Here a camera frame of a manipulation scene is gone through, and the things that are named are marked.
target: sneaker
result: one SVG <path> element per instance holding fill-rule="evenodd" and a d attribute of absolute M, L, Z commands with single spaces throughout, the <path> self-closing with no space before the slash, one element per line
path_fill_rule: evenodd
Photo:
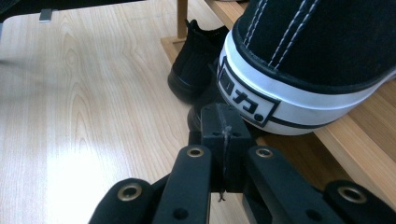
<path fill-rule="evenodd" d="M 257 128 L 313 132 L 395 77 L 394 8 L 389 0 L 251 0 L 219 56 L 219 91 Z"/>
<path fill-rule="evenodd" d="M 204 31 L 196 20 L 186 24 L 187 39 L 172 65 L 168 85 L 177 98 L 191 104 L 209 85 L 208 65 L 219 57 L 229 30 L 223 26 Z"/>

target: shoe logo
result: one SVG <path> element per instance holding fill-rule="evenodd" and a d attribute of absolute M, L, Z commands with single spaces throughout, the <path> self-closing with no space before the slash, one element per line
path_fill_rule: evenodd
<path fill-rule="evenodd" d="M 244 83 L 231 69 L 224 57 L 218 70 L 218 86 L 229 105 L 239 110 L 249 122 L 264 127 L 276 111 L 280 101 L 259 93 Z"/>

